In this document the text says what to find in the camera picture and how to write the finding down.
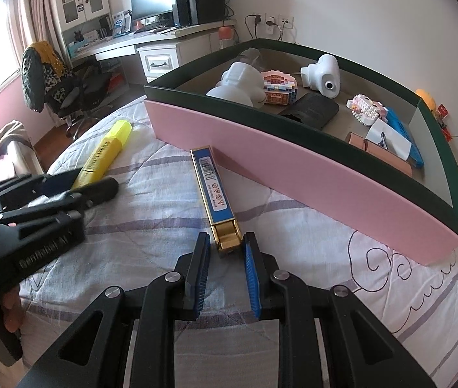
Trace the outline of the person's left hand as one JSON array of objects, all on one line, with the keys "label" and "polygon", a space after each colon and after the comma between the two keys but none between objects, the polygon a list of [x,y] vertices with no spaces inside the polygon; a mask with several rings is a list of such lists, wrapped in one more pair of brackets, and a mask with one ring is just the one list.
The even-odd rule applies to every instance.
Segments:
[{"label": "person's left hand", "polygon": [[11,332],[16,332],[22,324],[25,316],[19,296],[20,286],[15,286],[2,296],[1,305],[4,311],[5,328]]}]

